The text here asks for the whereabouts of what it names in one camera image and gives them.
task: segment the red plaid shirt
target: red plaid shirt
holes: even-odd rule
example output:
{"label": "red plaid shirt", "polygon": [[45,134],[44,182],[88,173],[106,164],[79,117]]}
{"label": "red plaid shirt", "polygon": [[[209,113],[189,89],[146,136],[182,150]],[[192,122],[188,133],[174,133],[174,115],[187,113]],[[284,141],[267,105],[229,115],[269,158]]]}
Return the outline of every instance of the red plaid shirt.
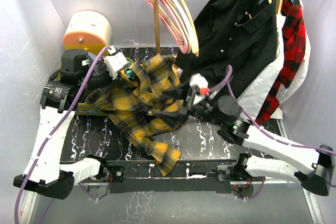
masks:
{"label": "red plaid shirt", "polygon": [[306,30],[300,0],[294,0],[294,3],[290,0],[283,1],[281,14],[286,16],[282,28],[285,60],[256,118],[258,124],[266,122],[279,107],[285,90],[292,83],[305,56]]}

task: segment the red button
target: red button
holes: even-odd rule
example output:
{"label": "red button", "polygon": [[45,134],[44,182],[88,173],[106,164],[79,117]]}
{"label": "red button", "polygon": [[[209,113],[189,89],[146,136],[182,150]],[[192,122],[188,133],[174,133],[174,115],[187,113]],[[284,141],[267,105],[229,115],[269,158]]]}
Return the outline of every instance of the red button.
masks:
{"label": "red button", "polygon": [[209,94],[209,89],[208,88],[202,88],[200,89],[200,94]]}

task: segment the floor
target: floor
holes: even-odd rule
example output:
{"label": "floor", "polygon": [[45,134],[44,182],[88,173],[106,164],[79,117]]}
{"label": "floor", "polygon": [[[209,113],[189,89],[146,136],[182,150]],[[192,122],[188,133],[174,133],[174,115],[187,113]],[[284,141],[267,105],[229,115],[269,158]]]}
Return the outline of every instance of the floor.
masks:
{"label": "floor", "polygon": [[[124,48],[126,57],[139,62],[155,55],[154,48]],[[162,55],[176,54],[163,48]],[[280,135],[276,120],[265,129]],[[261,152],[230,145],[218,136],[217,127],[190,117],[176,131],[158,135],[159,141],[178,148],[181,160],[235,160],[240,153],[270,158]],[[122,137],[104,116],[73,119],[62,151],[62,162],[73,162],[93,154],[109,161],[138,161],[150,157],[140,153]],[[49,198],[38,196],[30,223],[37,223]],[[42,223],[312,223],[300,185],[266,184],[256,199],[247,203],[215,192],[141,192],[109,194],[98,203],[75,186],[65,200],[56,200]]]}

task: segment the wooden pole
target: wooden pole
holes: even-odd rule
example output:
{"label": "wooden pole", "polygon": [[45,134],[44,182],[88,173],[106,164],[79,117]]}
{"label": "wooden pole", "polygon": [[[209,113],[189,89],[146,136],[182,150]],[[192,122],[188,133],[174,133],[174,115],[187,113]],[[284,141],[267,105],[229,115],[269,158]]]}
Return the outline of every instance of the wooden pole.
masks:
{"label": "wooden pole", "polygon": [[159,26],[159,2],[158,0],[153,0],[154,8],[154,24],[155,24],[155,45],[156,53],[159,54],[160,50],[160,26]]}

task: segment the black shirt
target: black shirt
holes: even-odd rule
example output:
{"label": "black shirt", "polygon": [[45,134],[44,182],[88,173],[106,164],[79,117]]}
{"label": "black shirt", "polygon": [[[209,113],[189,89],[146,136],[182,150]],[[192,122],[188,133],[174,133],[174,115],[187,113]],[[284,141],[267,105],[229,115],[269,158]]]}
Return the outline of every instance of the black shirt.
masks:
{"label": "black shirt", "polygon": [[177,53],[175,64],[183,69],[180,81],[200,73],[209,87],[225,76],[232,65],[231,86],[239,97],[276,55],[276,1],[210,0],[194,24],[200,46],[199,57]]}

